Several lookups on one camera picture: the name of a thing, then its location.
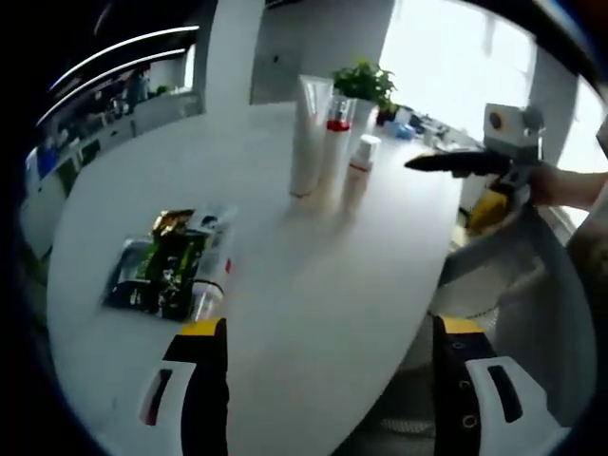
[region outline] white tube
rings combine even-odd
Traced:
[[[321,140],[332,101],[333,81],[300,76],[295,102],[290,195],[303,198],[314,190],[322,158]]]

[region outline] white table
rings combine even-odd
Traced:
[[[232,124],[171,123],[78,177],[52,250],[48,325],[66,399],[113,454],[173,451],[126,415],[180,325],[99,307],[124,238],[147,232],[162,209],[238,206],[234,292],[224,302],[230,454],[331,453],[406,354],[444,264],[461,184],[405,169],[422,146],[390,140],[355,220],[297,211],[287,191],[294,113],[276,104]]]

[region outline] bright window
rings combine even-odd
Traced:
[[[192,88],[194,86],[194,54],[196,45],[192,45],[186,52],[185,65],[183,69],[183,86]]]
[[[394,102],[481,140],[486,103],[527,104],[533,52],[529,33],[485,9],[397,0],[380,65]]]

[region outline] ceiling light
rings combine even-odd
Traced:
[[[40,118],[40,120],[36,123],[36,126],[38,126],[44,119],[46,119],[48,117],[48,115],[53,112],[55,109],[57,109],[57,107],[59,105],[62,105],[68,98],[73,97],[76,93],[80,92],[83,88],[90,86],[91,84],[95,84],[97,81],[102,80],[103,78],[109,76],[112,73],[115,73],[117,71],[120,71],[122,69],[126,69],[129,67],[132,67],[133,65],[136,64],[140,64],[143,62],[148,62],[150,60],[155,60],[155,59],[160,59],[162,57],[167,57],[169,55],[175,55],[175,54],[182,54],[186,51],[185,48],[182,49],[175,49],[175,50],[167,50],[166,52],[160,52],[158,54],[154,54],[154,55],[148,55],[147,57],[142,57],[141,59],[137,59],[134,60],[132,62],[129,62],[128,64],[123,64],[120,66],[116,66],[115,68],[112,68],[108,71],[106,71],[105,73],[100,74],[99,76],[95,76],[93,79],[85,82],[82,85],[79,85],[78,87],[76,87],[74,90],[72,90],[71,92],[69,92],[64,98],[62,98],[60,101],[58,101],[56,104],[53,105],[53,107],[51,109],[49,109],[44,116],[42,116]]]
[[[129,38],[128,40],[121,41],[120,43],[117,43],[116,45],[112,45],[110,47],[106,47],[105,49],[100,50],[99,52],[91,55],[90,57],[87,57],[80,64],[78,64],[76,66],[73,66],[71,69],[69,69],[68,71],[66,71],[57,81],[55,81],[55,83],[48,90],[52,90],[55,86],[57,86],[59,83],[61,83],[67,76],[69,76],[70,74],[72,74],[77,69],[82,68],[83,66],[85,66],[89,62],[92,62],[96,58],[98,58],[98,57],[100,57],[100,56],[102,56],[104,54],[107,54],[108,52],[110,52],[110,51],[112,51],[114,49],[118,49],[118,48],[121,48],[123,46],[130,45],[131,43],[137,43],[138,41],[146,40],[148,38],[153,38],[155,36],[167,35],[169,33],[179,33],[181,31],[192,31],[192,30],[198,30],[198,29],[199,29],[199,26],[186,26],[186,27],[168,28],[167,30],[153,31],[152,33],[146,33],[145,35],[136,36],[135,38]]]
[[[114,4],[112,2],[108,2],[107,5],[105,5],[104,10],[97,18],[97,24],[95,24],[95,28],[93,29],[94,35],[97,35],[97,33],[99,32],[99,29],[102,26],[102,22],[105,20],[107,15],[110,13],[110,10],[112,10],[113,6],[114,6]]]

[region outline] human arm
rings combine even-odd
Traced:
[[[608,173],[576,173],[543,164],[530,178],[531,199],[538,205],[589,210],[606,183]]]

